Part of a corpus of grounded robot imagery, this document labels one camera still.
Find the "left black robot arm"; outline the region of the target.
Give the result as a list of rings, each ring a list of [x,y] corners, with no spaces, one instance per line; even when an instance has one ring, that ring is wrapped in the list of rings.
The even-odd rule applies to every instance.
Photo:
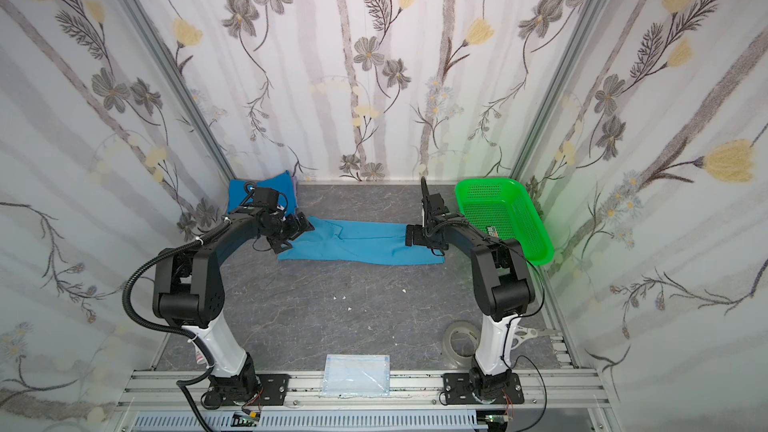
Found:
[[[302,212],[238,208],[223,222],[155,266],[152,309],[168,326],[190,336],[210,381],[205,397],[244,403],[261,390],[251,355],[234,338],[224,317],[222,264],[241,245],[264,238],[281,254],[314,226]]]

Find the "green plastic basket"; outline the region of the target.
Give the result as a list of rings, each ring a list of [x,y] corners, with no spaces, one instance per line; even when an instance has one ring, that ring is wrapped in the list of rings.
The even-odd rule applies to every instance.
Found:
[[[525,187],[509,178],[472,178],[454,188],[460,212],[486,232],[495,226],[500,239],[515,239],[525,257],[536,266],[549,264],[554,247]]]

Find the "teal t-shirt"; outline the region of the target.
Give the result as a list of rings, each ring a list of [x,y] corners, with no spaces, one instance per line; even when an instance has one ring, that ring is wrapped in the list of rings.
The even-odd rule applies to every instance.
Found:
[[[442,264],[422,246],[407,246],[406,225],[309,217],[314,227],[281,252],[279,260],[352,261],[386,266]]]

